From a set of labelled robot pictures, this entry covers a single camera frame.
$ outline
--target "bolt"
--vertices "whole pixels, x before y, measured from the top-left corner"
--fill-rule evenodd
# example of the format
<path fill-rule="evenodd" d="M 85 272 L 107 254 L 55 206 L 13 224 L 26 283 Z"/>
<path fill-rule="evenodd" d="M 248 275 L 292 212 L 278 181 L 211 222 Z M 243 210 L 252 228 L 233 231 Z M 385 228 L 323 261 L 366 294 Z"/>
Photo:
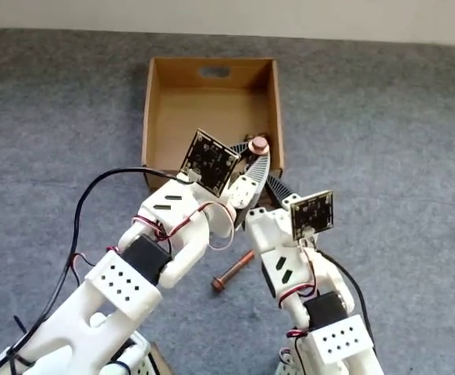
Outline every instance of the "bolt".
<path fill-rule="evenodd" d="M 257 136 L 248 142 L 248 148 L 255 155 L 265 155 L 268 153 L 267 139 Z"/>
<path fill-rule="evenodd" d="M 241 271 L 253 258 L 255 254 L 253 250 L 250 250 L 244 254 L 237 262 L 235 262 L 222 276 L 214 277 L 212 281 L 213 289 L 220 293 L 226 288 L 226 284 L 232 279 L 238 272 Z"/>

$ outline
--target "box handle hole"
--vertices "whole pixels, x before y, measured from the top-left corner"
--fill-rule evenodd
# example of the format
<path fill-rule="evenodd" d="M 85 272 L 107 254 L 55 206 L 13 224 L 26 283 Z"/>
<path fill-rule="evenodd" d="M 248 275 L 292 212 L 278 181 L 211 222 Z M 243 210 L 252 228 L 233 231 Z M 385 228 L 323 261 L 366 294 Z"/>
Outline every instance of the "box handle hole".
<path fill-rule="evenodd" d="M 230 68 L 227 66 L 203 66 L 199 74 L 204 78 L 227 78 L 230 75 Z"/>

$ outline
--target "circuit board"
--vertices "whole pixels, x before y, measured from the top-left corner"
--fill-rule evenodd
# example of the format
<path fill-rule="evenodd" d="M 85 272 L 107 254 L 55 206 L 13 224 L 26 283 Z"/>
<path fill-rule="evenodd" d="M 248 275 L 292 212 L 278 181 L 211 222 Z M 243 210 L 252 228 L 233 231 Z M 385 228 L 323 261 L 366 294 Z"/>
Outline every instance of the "circuit board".
<path fill-rule="evenodd" d="M 219 197 L 239 161 L 237 152 L 198 129 L 180 172 L 188 174 L 204 189 Z"/>
<path fill-rule="evenodd" d="M 333 228 L 333 193 L 323 191 L 294 202 L 291 207 L 291 227 L 295 241 Z"/>

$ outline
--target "white wall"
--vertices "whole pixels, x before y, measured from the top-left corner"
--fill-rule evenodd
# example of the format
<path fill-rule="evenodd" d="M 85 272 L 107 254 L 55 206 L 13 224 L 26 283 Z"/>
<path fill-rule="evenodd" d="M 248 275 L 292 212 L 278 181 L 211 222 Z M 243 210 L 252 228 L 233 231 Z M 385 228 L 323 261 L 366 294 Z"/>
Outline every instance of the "white wall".
<path fill-rule="evenodd" d="M 455 45 L 455 0 L 0 0 L 0 27 Z"/>

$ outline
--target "robotic arm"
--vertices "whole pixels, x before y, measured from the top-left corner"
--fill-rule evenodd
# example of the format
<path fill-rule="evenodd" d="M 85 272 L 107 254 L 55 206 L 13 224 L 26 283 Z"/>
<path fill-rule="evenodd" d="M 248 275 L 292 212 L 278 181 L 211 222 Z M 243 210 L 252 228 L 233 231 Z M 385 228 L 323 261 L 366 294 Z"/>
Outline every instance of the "robotic arm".
<path fill-rule="evenodd" d="M 247 143 L 235 148 L 245 155 L 248 150 Z M 234 164 L 232 158 L 228 163 Z M 139 373 L 148 361 L 149 345 L 135 331 L 162 300 L 157 286 L 176 285 L 205 253 L 210 232 L 232 240 L 242 222 L 236 218 L 245 217 L 256 204 L 254 197 L 263 188 L 269 164 L 268 155 L 258 156 L 245 174 L 230 187 L 225 184 L 217 195 L 214 189 L 204 188 L 201 178 L 205 176 L 192 167 L 183 168 L 178 179 L 197 183 L 170 180 L 143 201 L 117 248 L 105 254 L 19 350 L 12 360 L 15 372 L 117 375 L 138 369 Z M 158 243 L 164 240 L 179 249 L 174 256 Z M 107 318 L 97 313 L 106 301 L 116 308 Z M 129 338 L 133 344 L 110 363 Z M 10 366 L 4 363 L 0 375 L 12 373 Z"/>
<path fill-rule="evenodd" d="M 272 297 L 295 325 L 276 375 L 383 375 L 361 316 L 351 315 L 350 290 L 316 246 L 332 227 L 331 191 L 301 198 L 274 177 L 268 189 L 280 208 L 251 210 L 246 230 Z"/>

